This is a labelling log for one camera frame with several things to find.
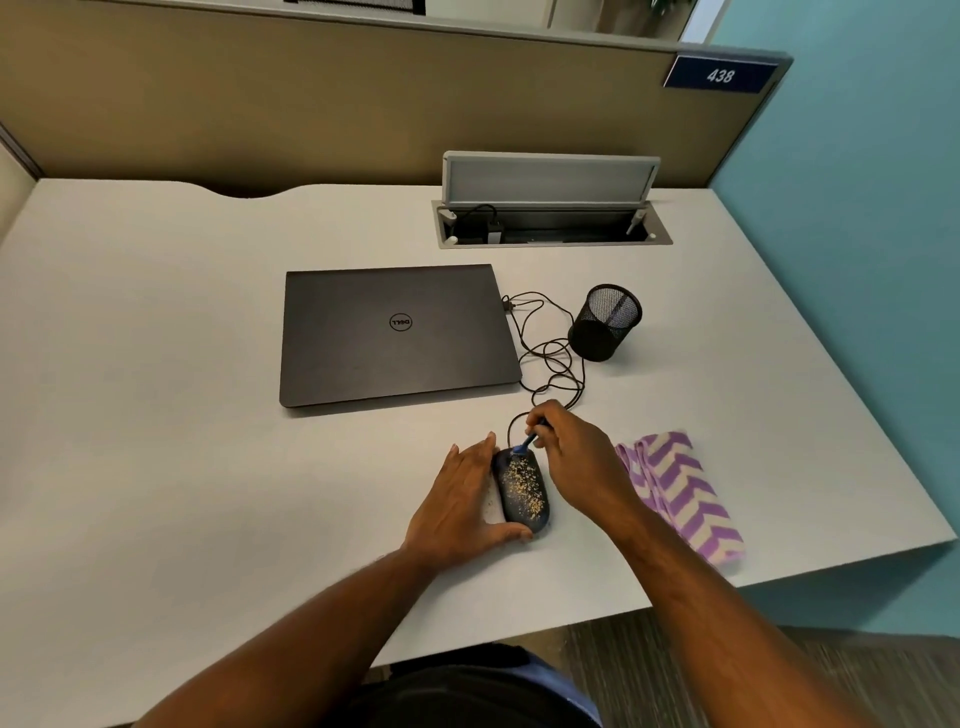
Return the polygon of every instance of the towel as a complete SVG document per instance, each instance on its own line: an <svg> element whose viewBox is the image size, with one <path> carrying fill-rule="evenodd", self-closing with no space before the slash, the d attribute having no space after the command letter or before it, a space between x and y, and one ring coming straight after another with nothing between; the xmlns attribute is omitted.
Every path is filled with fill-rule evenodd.
<svg viewBox="0 0 960 728"><path fill-rule="evenodd" d="M737 561L743 539L707 483L704 469L682 430L647 435L616 454L640 500L673 526L690 547L714 566Z"/></svg>

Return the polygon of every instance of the blue wall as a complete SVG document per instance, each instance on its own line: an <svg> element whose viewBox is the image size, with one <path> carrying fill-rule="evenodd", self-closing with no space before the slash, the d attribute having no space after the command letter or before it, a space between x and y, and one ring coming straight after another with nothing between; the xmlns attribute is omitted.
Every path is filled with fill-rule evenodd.
<svg viewBox="0 0 960 728"><path fill-rule="evenodd" d="M796 59L714 189L960 531L960 2L732 0L714 42ZM782 624L960 637L960 548L746 593Z"/></svg>

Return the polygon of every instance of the gray carpet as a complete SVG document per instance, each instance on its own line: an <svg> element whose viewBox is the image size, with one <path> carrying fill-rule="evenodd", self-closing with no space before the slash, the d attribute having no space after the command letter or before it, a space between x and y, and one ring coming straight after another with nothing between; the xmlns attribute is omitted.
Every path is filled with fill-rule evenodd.
<svg viewBox="0 0 960 728"><path fill-rule="evenodd" d="M607 728L708 728L653 612L565 629L564 667ZM960 728L960 641L784 629L887 728Z"/></svg>

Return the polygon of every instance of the hand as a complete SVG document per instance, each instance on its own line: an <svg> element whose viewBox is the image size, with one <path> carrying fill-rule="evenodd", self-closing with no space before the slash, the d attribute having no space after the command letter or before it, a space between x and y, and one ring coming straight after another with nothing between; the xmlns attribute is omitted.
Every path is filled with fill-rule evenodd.
<svg viewBox="0 0 960 728"><path fill-rule="evenodd" d="M521 523L483 520L496 435L463 452L454 445L433 481L426 500L410 520L403 548L417 554L435 572L465 564L510 541L534 537Z"/></svg>
<svg viewBox="0 0 960 728"><path fill-rule="evenodd" d="M539 425L543 417L550 424ZM640 503L623 463L602 429L567 412L556 400L534 407L527 434L545 448L550 477L566 502L608 533L612 523Z"/></svg>

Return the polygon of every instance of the black computer mouse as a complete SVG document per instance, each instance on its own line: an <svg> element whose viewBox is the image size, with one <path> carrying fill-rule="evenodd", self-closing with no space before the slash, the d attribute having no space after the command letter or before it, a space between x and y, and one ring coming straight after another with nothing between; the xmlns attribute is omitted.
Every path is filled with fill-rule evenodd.
<svg viewBox="0 0 960 728"><path fill-rule="evenodd" d="M542 531L550 521L550 503L537 456L529 449L522 454L503 449L493 456L492 471L504 518Z"/></svg>

